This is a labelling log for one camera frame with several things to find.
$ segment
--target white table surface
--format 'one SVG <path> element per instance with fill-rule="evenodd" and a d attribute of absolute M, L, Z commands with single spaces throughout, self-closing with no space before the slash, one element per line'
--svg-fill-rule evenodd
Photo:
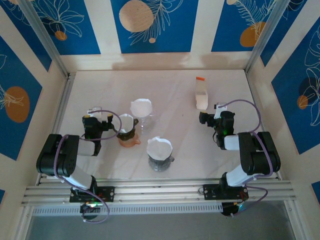
<path fill-rule="evenodd" d="M 152 101 L 158 122 L 140 136 L 141 144 L 122 147 L 117 138 L 101 141 L 98 156 L 78 156 L 77 165 L 88 174 L 103 179 L 220 178 L 240 164 L 238 151 L 221 150 L 213 142 L 214 129 L 199 123 L 196 109 L 196 76 L 206 78 L 209 105 L 234 99 L 253 101 L 243 70 L 157 70 L 157 71 L 79 71 L 63 117 L 60 134 L 81 136 L 82 116 L 92 107 L 117 114 L 130 112 L 131 101 Z M 233 103 L 235 133 L 254 129 L 258 124 L 255 109 L 244 102 Z M 102 137 L 114 134 L 112 130 Z M 164 172 L 148 164 L 147 140 L 155 136 L 168 139 L 175 161 Z"/>

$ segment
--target ventilation grille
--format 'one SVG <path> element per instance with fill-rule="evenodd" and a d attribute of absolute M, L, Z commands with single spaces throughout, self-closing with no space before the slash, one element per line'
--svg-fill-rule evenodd
<path fill-rule="evenodd" d="M 141 214 L 190 214 L 190 213 L 221 213 L 221 203 L 186 203 L 186 204 L 132 204 L 110 205 L 110 215 L 141 215 Z M 86 215 L 107 214 L 102 207 Z M 35 207 L 33 216 L 78 216 L 80 206 L 46 206 Z"/>

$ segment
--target gray floor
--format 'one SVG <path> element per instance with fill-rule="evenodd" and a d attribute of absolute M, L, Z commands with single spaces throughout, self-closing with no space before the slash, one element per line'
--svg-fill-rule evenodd
<path fill-rule="evenodd" d="M 33 217 L 27 240 L 291 240 L 282 202 L 261 202 L 234 219 L 220 213 L 111 215 L 102 224 L 80 216 Z"/>

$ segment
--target purple cable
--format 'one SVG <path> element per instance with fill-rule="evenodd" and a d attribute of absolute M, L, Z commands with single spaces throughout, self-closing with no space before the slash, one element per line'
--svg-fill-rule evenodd
<path fill-rule="evenodd" d="M 85 141 L 107 140 L 107 139 L 114 138 L 114 137 L 117 136 L 118 133 L 120 132 L 120 130 L 121 130 L 121 128 L 122 128 L 122 121 L 121 121 L 120 117 L 119 117 L 116 113 L 114 113 L 114 112 L 112 112 L 112 111 L 109 111 L 109 110 L 97 110 L 97 111 L 91 111 L 90 113 L 97 113 L 97 112 L 107 112 L 107 113 L 111 113 L 111 114 L 115 115 L 115 116 L 119 119 L 119 121 L 120 121 L 119 131 L 117 131 L 116 134 L 114 134 L 114 135 L 112 135 L 112 136 L 109 136 L 109 137 L 96 138 L 96 139 L 82 139 L 82 138 L 80 138 L 80 139 L 85 140 Z M 106 221 L 106 220 L 108 219 L 109 214 L 110 214 L 110 208 L 108 207 L 107 203 L 106 203 L 102 198 L 100 198 L 99 196 L 97 196 L 96 194 L 94 194 L 93 192 L 90 192 L 90 191 L 87 190 L 87 189 L 83 189 L 83 188 L 81 188 L 81 187 L 78 187 L 78 186 L 72 184 L 71 182 L 69 182 L 68 180 L 66 180 L 65 178 L 63 178 L 63 177 L 61 177 L 61 176 L 58 175 L 58 172 L 57 172 L 58 156 L 59 156 L 59 153 L 60 153 L 60 149 L 61 149 L 62 143 L 65 141 L 66 138 L 68 138 L 68 136 L 69 136 L 69 134 L 66 134 L 66 135 L 64 135 L 64 136 L 61 138 L 61 140 L 60 140 L 60 142 L 59 142 L 59 145 L 58 145 L 58 147 L 57 147 L 57 149 L 56 149 L 55 156 L 54 156 L 54 162 L 53 162 L 53 172 L 54 172 L 54 176 L 56 176 L 58 179 L 60 179 L 60 180 L 62 180 L 62 181 L 64 181 L 64 182 L 66 182 L 66 183 L 69 184 L 71 187 L 73 187 L 73 188 L 75 188 L 75 189 L 78 189 L 78 190 L 80 190 L 80 191 L 82 191 L 82 192 L 84 192 L 84 193 L 86 193 L 86 194 L 89 194 L 89 195 L 93 196 L 94 198 L 98 199 L 102 204 L 105 205 L 106 209 L 108 210 L 108 213 L 107 213 L 106 217 L 105 217 L 104 219 L 102 219 L 102 220 L 99 220 L 99 221 L 87 220 L 87 219 L 85 219 L 85 211 L 83 211 L 83 213 L 82 213 L 82 218 L 83 218 L 83 221 L 84 221 L 84 222 L 87 222 L 87 223 L 90 223 L 90 224 L 101 224 L 101 223 L 103 223 L 104 221 Z"/>
<path fill-rule="evenodd" d="M 119 121 L 120 121 L 120 127 L 119 127 L 119 130 L 112 136 L 108 136 L 108 137 L 103 137 L 103 138 L 94 138 L 94 139 L 85 139 L 85 138 L 82 138 L 84 136 L 84 134 L 80 137 L 81 140 L 83 141 L 99 141 L 99 140 L 108 140 L 108 139 L 112 139 L 114 138 L 115 136 L 117 136 L 121 129 L 122 129 L 122 121 L 121 121 L 121 118 L 119 117 L 118 114 L 114 113 L 113 111 L 109 111 L 109 110 L 96 110 L 96 111 L 90 111 L 88 112 L 88 114 L 94 114 L 94 113 L 101 113 L 101 112 L 104 112 L 104 113 L 110 113 L 110 114 L 113 114 L 115 115 Z"/>
<path fill-rule="evenodd" d="M 246 188 L 264 190 L 264 191 L 265 191 L 265 194 L 264 194 L 262 197 L 260 197 L 257 201 L 255 201 L 254 203 L 250 204 L 250 205 L 249 205 L 247 208 L 245 208 L 244 210 L 239 211 L 239 212 L 237 212 L 236 214 L 233 214 L 232 217 L 233 217 L 233 216 L 236 216 L 236 215 L 239 215 L 240 213 L 244 212 L 245 210 L 247 210 L 247 209 L 251 208 L 252 206 L 256 205 L 257 203 L 261 202 L 261 200 L 264 199 L 264 198 L 268 195 L 268 190 L 267 190 L 267 189 L 265 189 L 265 188 L 263 188 L 263 187 L 257 187 L 257 186 L 248 186 L 247 183 L 250 182 L 250 181 L 252 181 L 252 180 L 253 180 L 254 178 L 256 178 L 256 177 L 258 177 L 258 178 L 259 178 L 259 177 L 270 177 L 270 176 L 274 173 L 274 168 L 273 168 L 273 166 L 272 166 L 272 162 L 271 162 L 269 153 L 268 153 L 268 151 L 267 151 L 267 149 L 266 149 L 266 146 L 264 145 L 264 143 L 262 142 L 262 140 L 261 140 L 261 138 L 258 136 L 258 134 L 255 133 L 255 131 L 256 131 L 256 130 L 260 127 L 260 125 L 261 125 L 261 114 L 260 114 L 260 111 L 259 111 L 258 107 L 257 107 L 254 103 L 252 103 L 252 102 L 250 102 L 250 101 L 248 101 L 248 100 L 236 99 L 236 100 L 230 101 L 230 102 L 228 102 L 228 103 L 226 103 L 226 104 L 224 104 L 224 105 L 222 105 L 222 106 L 219 106 L 219 108 L 226 107 L 226 106 L 228 106 L 229 104 L 232 104 L 232 103 L 234 103 L 234 102 L 245 102 L 245 103 L 248 103 L 248 104 L 251 104 L 252 106 L 254 106 L 254 108 L 255 108 L 255 110 L 256 110 L 256 113 L 257 113 L 257 115 L 258 115 L 258 118 L 259 118 L 259 123 L 258 123 L 258 125 L 256 126 L 256 128 L 253 129 L 253 130 L 251 130 L 251 131 L 249 131 L 249 133 L 252 133 L 252 134 L 256 137 L 256 139 L 258 140 L 259 144 L 261 145 L 262 150 L 263 150 L 263 152 L 264 152 L 264 154 L 265 154 L 265 157 L 266 157 L 266 159 L 267 159 L 267 161 L 268 161 L 268 165 L 269 165 L 269 168 L 270 168 L 270 172 L 269 172 L 269 174 L 267 174 L 267 175 L 256 175 L 256 176 L 253 176 L 253 177 L 249 178 L 248 180 L 246 180 L 246 181 L 244 181 L 244 182 L 242 183 Z"/>

